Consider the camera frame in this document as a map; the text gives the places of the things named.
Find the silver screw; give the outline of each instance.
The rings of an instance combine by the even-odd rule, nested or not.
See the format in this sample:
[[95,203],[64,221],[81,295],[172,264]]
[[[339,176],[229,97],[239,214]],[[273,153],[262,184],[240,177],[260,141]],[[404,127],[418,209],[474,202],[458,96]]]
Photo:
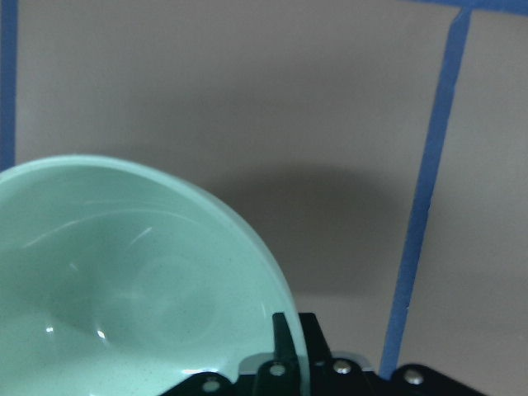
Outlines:
[[286,368],[281,363],[275,363],[272,367],[270,367],[270,374],[274,375],[275,377],[280,377],[281,375],[284,375],[286,372]]
[[423,383],[423,375],[418,371],[409,369],[403,373],[403,378],[412,385],[420,385]]
[[347,361],[336,361],[333,364],[333,369],[338,374],[348,374],[352,371],[352,366]]
[[204,392],[212,394],[213,392],[216,392],[218,389],[220,389],[220,382],[218,382],[214,377],[211,377],[207,379],[203,385],[201,385],[201,388]]

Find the blue tape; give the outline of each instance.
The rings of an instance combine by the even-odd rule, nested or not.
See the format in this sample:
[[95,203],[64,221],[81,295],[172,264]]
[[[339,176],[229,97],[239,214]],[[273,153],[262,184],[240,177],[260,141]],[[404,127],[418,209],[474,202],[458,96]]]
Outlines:
[[413,294],[414,280],[427,226],[427,217],[435,188],[436,175],[440,165],[447,124],[455,96],[456,80],[459,76],[470,20],[471,9],[462,9],[460,14],[453,20],[447,37],[422,164],[412,202],[407,237],[403,246],[402,261],[399,267],[396,290],[394,291],[389,326],[385,335],[381,366],[379,368],[379,375],[386,379],[391,376],[398,365],[403,332],[407,322],[408,307]]
[[0,171],[15,164],[17,0],[2,0],[0,20]]
[[414,2],[435,2],[446,6],[472,8],[475,10],[507,12],[528,16],[526,0],[413,0]]

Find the screw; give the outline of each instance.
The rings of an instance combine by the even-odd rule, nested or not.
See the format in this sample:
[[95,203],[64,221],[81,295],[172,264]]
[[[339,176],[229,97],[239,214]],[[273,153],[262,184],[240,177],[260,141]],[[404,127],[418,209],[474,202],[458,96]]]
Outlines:
[[411,385],[420,385],[423,383],[423,375],[413,369],[405,371],[403,378]]
[[352,366],[347,361],[336,361],[333,364],[333,369],[338,374],[348,374],[352,371]]
[[203,385],[201,385],[201,388],[204,392],[212,394],[220,389],[220,382],[218,382],[215,377],[210,377]]
[[275,377],[280,377],[281,375],[284,375],[285,372],[286,368],[281,363],[274,363],[273,366],[270,367],[270,374]]

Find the blue tape strip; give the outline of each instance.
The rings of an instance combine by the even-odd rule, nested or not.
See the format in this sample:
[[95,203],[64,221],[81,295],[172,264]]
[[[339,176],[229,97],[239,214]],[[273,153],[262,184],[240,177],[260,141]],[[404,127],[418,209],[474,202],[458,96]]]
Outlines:
[[17,0],[2,0],[0,39],[0,171],[15,164]]
[[526,0],[413,0],[414,2],[435,2],[446,6],[473,8],[484,11],[508,12],[528,16]]
[[398,364],[403,331],[407,322],[408,307],[411,302],[414,280],[422,252],[429,207],[431,206],[431,198],[435,188],[436,175],[440,165],[470,19],[471,9],[462,9],[460,14],[453,20],[447,37],[442,69],[436,88],[435,102],[422,156],[422,165],[420,166],[412,202],[407,238],[403,247],[403,256],[396,282],[389,326],[385,335],[381,367],[379,368],[379,374],[387,379],[396,370]]

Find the mint green bowl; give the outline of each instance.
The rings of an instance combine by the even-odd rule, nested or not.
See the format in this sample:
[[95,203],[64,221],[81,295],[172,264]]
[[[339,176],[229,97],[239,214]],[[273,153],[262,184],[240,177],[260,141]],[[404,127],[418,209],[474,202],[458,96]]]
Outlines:
[[273,351],[284,312],[261,239],[200,188],[125,161],[47,158],[0,174],[0,394],[155,396],[189,375],[232,381]]

